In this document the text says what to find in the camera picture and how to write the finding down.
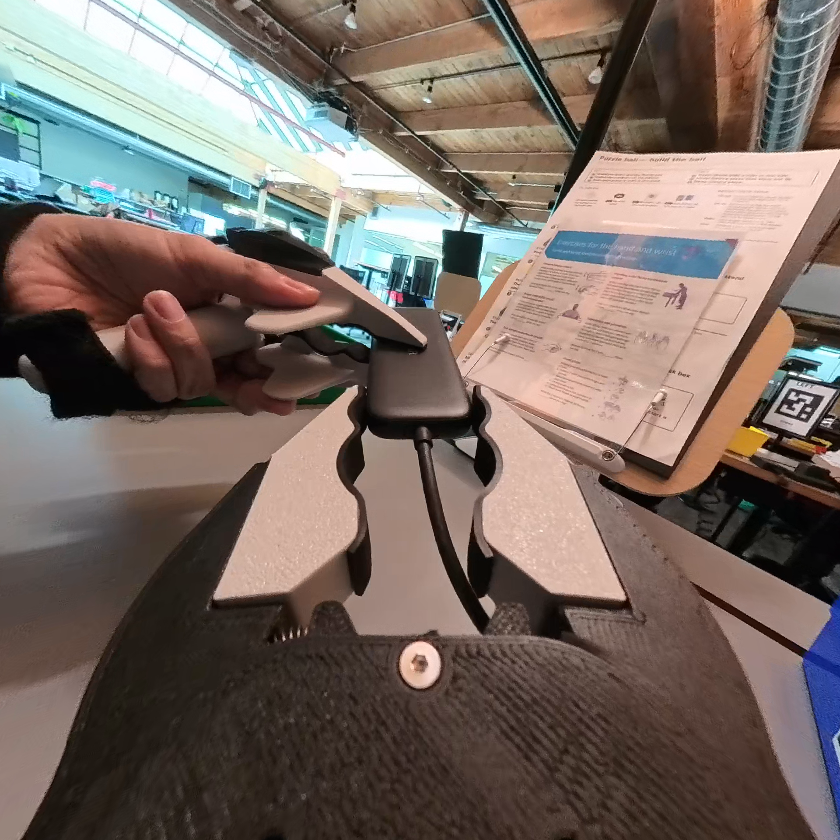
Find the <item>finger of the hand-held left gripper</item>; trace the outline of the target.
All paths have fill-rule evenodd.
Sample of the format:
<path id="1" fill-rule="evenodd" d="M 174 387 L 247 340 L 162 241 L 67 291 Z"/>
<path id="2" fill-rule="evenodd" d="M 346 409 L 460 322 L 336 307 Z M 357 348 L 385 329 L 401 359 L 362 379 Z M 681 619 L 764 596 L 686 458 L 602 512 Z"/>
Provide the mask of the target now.
<path id="1" fill-rule="evenodd" d="M 304 341 L 282 341 L 257 350 L 256 360 L 270 370 L 263 392 L 278 401 L 299 401 L 333 387 L 366 382 L 370 350 L 339 343 L 327 352 Z"/>
<path id="2" fill-rule="evenodd" d="M 317 275 L 280 266 L 277 270 L 318 290 L 318 301 L 309 308 L 256 309 L 245 321 L 247 329 L 283 335 L 337 324 L 357 327 L 377 339 L 398 342 L 415 350 L 427 346 L 426 336 L 420 329 L 341 269 L 331 266 Z"/>

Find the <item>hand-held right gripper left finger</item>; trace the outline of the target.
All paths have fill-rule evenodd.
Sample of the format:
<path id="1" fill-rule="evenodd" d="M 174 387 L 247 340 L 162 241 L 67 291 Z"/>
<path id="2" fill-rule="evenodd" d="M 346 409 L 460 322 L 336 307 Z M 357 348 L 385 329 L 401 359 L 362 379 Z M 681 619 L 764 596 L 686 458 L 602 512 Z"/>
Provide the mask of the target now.
<path id="1" fill-rule="evenodd" d="M 351 387 L 269 458 L 227 557 L 213 606 L 279 606 L 293 627 L 371 578 L 364 501 L 364 393 Z"/>

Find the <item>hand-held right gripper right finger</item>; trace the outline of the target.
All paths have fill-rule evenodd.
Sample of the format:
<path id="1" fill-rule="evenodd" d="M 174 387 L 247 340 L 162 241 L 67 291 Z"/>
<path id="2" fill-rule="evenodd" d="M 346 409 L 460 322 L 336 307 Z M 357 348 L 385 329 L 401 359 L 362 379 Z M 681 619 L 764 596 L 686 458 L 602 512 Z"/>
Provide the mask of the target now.
<path id="1" fill-rule="evenodd" d="M 570 461 L 494 392 L 472 396 L 483 488 L 467 557 L 474 591 L 495 607 L 521 607 L 533 632 L 559 632 L 567 608 L 627 609 Z"/>

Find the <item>blue plastic bin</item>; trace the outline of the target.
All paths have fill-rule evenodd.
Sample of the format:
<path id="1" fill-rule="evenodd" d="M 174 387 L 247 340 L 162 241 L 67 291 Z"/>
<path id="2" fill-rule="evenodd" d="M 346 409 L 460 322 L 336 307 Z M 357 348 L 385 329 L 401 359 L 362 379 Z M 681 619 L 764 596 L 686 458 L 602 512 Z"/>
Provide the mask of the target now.
<path id="1" fill-rule="evenodd" d="M 839 599 L 814 643 L 805 653 L 803 669 L 812 713 L 822 747 L 826 777 L 835 813 L 839 815 Z"/>

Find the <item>cork board document stand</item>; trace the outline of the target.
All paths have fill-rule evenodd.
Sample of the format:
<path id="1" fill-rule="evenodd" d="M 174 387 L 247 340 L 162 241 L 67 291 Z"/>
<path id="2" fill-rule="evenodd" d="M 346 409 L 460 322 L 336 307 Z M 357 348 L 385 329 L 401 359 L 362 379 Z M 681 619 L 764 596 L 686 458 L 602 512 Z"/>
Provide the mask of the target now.
<path id="1" fill-rule="evenodd" d="M 437 277 L 434 308 L 467 320 L 480 299 L 483 234 L 446 229 L 442 232 L 442 269 Z"/>

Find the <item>laminated exercise sheet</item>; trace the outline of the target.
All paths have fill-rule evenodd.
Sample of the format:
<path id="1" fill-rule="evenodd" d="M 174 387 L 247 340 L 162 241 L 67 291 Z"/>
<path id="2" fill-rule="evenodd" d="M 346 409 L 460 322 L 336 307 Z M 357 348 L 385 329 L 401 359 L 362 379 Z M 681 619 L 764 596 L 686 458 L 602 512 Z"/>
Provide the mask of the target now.
<path id="1" fill-rule="evenodd" d="M 720 230 L 559 226 L 465 357 L 466 379 L 624 444 L 737 254 Z"/>

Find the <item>black white marker sign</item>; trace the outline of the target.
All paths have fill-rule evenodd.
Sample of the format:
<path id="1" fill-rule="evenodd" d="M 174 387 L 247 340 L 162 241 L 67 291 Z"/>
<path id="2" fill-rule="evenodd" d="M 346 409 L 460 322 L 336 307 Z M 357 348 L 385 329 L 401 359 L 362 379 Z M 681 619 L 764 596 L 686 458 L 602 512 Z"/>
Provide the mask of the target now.
<path id="1" fill-rule="evenodd" d="M 839 395 L 839 386 L 788 374 L 773 393 L 756 424 L 780 436 L 813 436 Z"/>

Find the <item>black pole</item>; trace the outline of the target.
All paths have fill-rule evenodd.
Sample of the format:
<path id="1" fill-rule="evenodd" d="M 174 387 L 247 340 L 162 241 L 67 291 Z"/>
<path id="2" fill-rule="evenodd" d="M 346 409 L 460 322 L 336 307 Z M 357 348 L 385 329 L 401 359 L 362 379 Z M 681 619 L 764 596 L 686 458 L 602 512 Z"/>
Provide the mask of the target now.
<path id="1" fill-rule="evenodd" d="M 565 173 L 559 195 L 561 202 L 590 163 L 595 152 L 602 147 L 625 80 L 641 48 L 656 6 L 657 1 L 633 1 L 629 8 Z"/>

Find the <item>silver ventilation duct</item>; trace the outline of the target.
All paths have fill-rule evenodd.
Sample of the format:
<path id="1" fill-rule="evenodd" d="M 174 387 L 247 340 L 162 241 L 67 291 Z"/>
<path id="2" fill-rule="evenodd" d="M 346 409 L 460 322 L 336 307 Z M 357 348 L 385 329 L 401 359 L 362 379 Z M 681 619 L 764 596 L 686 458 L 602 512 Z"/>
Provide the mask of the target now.
<path id="1" fill-rule="evenodd" d="M 777 3 L 757 151 L 802 149 L 837 46 L 838 32 L 838 1 Z"/>

